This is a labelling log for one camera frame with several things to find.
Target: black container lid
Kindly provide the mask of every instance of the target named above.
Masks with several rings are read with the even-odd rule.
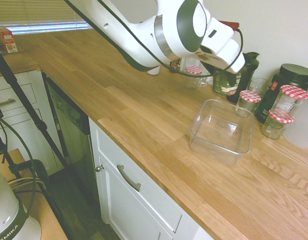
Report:
[[[293,80],[308,82],[308,68],[285,63],[279,69],[279,72]]]

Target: window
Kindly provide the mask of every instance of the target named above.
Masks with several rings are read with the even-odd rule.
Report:
[[[0,27],[13,35],[87,29],[64,0],[0,0]]]

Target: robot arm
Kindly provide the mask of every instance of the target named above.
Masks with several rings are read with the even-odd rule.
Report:
[[[110,0],[65,2],[140,71],[187,56],[224,69],[240,53],[232,28],[211,17],[203,0],[157,0],[157,15],[141,23],[128,22]],[[228,71],[244,64],[240,53]]]

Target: silver handle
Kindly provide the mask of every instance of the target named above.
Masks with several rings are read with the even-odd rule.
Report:
[[[9,98],[7,101],[0,102],[0,107],[1,107],[1,106],[4,106],[4,105],[7,105],[7,104],[15,103],[15,102],[16,102],[15,99]]]
[[[95,168],[95,171],[99,173],[102,169],[104,169],[104,166],[100,165]]]
[[[122,177],[126,180],[126,182],[131,185],[136,191],[141,190],[141,184],[140,183],[134,183],[129,176],[126,175],[126,173],[123,171],[124,166],[123,165],[117,165],[117,169],[119,173],[122,175]]]

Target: black tripod leg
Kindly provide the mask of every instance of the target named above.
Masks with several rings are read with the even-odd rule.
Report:
[[[4,151],[4,148],[5,148],[5,144],[3,143],[2,139],[1,139],[1,136],[0,136],[0,152],[1,152],[1,151],[3,152],[3,151]],[[11,156],[9,155],[9,153],[8,153],[7,151],[4,153],[4,157],[5,157],[5,159],[6,159],[7,163],[8,163],[8,165],[9,165],[9,169],[10,169],[11,173],[14,174],[16,178],[20,179],[20,178],[21,178],[20,173],[19,173],[18,171],[15,171],[15,170],[14,170],[14,169],[15,169],[15,166],[16,166],[17,164],[15,164],[15,163],[13,162]]]
[[[5,78],[6,82],[8,84],[10,84],[10,86],[12,87],[14,92],[16,93],[17,97],[19,98],[19,100],[21,101],[21,103],[23,104],[25,109],[27,110],[28,114],[33,119],[36,127],[38,128],[38,130],[41,131],[41,133],[43,134],[43,136],[47,140],[48,144],[50,145],[50,147],[52,148],[52,150],[54,151],[54,153],[56,154],[56,156],[58,157],[58,159],[60,160],[60,162],[64,166],[64,168],[67,167],[67,163],[66,163],[64,157],[62,156],[60,150],[58,149],[58,147],[56,146],[56,144],[54,143],[53,139],[51,138],[50,134],[47,131],[47,126],[46,126],[45,122],[43,122],[39,118],[38,114],[36,113],[33,106],[31,105],[30,101],[28,100],[25,93],[21,89],[20,85],[18,84],[16,77],[14,76],[14,73],[10,69],[9,65],[7,64],[7,62],[5,61],[5,59],[1,55],[1,53],[0,53],[0,73]]]

